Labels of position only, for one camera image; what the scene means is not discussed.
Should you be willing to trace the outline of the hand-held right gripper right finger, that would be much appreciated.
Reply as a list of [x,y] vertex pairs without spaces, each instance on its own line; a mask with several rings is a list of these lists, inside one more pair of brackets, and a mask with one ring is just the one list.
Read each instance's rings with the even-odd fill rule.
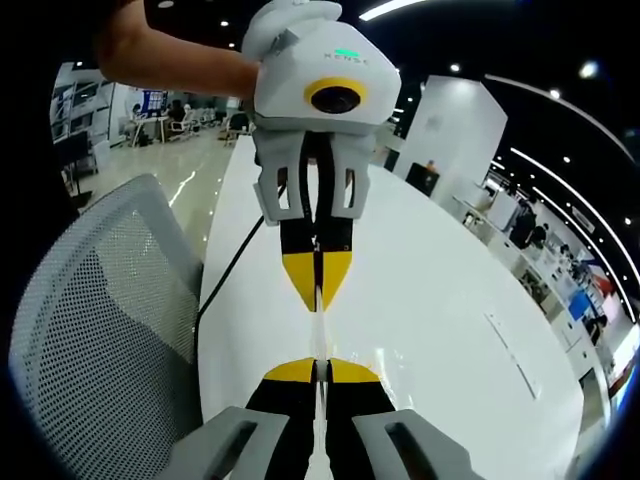
[[368,368],[327,367],[326,451],[336,479],[478,479],[469,452],[412,409],[397,410]]

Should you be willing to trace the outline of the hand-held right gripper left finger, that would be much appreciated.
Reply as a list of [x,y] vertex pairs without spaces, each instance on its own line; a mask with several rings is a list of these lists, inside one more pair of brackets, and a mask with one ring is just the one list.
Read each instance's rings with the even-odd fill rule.
[[182,440],[184,479],[302,479],[313,451],[317,361],[268,371],[243,408],[229,406]]

